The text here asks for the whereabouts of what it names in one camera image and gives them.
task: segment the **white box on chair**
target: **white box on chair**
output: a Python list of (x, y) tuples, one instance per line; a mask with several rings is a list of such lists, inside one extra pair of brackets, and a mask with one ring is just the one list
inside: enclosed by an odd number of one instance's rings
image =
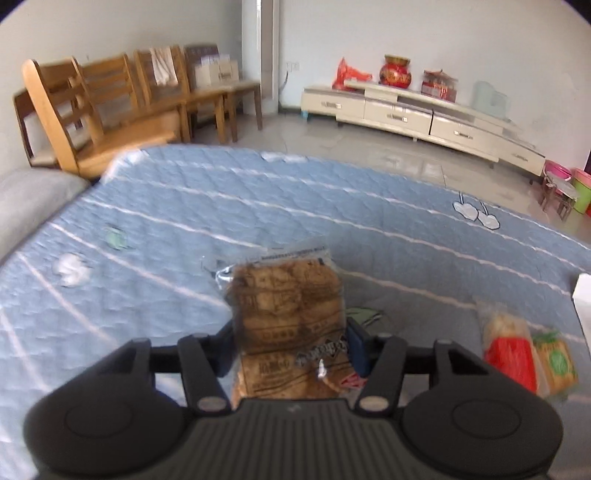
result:
[(224, 60), (195, 66), (195, 84), (197, 88), (222, 85), (237, 82), (238, 80), (238, 62), (236, 60)]

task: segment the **red jar with gold lid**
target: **red jar with gold lid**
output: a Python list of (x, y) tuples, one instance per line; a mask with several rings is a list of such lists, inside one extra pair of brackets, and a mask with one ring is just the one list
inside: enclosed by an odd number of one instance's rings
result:
[(390, 87), (408, 88), (412, 80), (412, 76), (407, 69), (410, 60), (393, 55), (384, 55), (384, 57), (386, 64), (379, 71), (380, 84)]

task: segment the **silver screw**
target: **silver screw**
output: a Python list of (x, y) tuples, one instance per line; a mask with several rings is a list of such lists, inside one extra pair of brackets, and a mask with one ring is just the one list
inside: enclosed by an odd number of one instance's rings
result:
[(221, 397), (203, 397), (197, 402), (199, 410), (208, 413), (222, 411), (228, 403)]
[(388, 408), (390, 403), (384, 397), (378, 397), (377, 395), (371, 395), (364, 397), (359, 400), (359, 406), (365, 411), (379, 412), (384, 411)]

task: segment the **mattress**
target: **mattress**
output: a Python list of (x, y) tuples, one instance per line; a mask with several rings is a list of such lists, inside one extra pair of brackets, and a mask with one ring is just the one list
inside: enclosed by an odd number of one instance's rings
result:
[[(230, 311), (218, 261), (324, 236), (347, 307), (413, 345), (453, 339), (481, 354), (476, 299), (567, 338), (580, 387), (552, 472), (591, 475), (591, 359), (571, 300), (589, 247), (461, 193), (294, 155), (168, 145), (118, 161), (0, 272), (0, 478), (35, 469), (27, 410), (128, 339), (214, 333)], [(230, 378), (225, 379), (228, 388)], [(174, 398), (173, 375), (158, 386)], [(405, 383), (407, 395), (419, 388)]]

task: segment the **drawer handle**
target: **drawer handle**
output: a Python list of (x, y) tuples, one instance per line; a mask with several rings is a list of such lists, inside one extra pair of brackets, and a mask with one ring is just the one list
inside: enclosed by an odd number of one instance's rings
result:
[(454, 131), (453, 131), (453, 134), (454, 134), (454, 135), (457, 135), (458, 137), (464, 137), (464, 138), (467, 138), (468, 140), (474, 140), (474, 137), (471, 137), (470, 135), (463, 134), (462, 132), (459, 132), (459, 131), (457, 131), (457, 130), (454, 130)]
[(336, 109), (343, 108), (340, 103), (334, 103), (334, 102), (322, 102), (322, 105), (324, 105), (327, 108), (336, 108)]
[(393, 113), (389, 113), (388, 115), (386, 115), (388, 118), (391, 118), (392, 120), (400, 120), (401, 122), (408, 122), (408, 118), (406, 118), (405, 116), (401, 116), (401, 115), (394, 115)]
[(513, 155), (515, 158), (519, 158), (520, 160), (528, 161), (527, 158), (522, 157), (521, 155), (518, 155), (517, 153), (512, 153), (511, 155)]

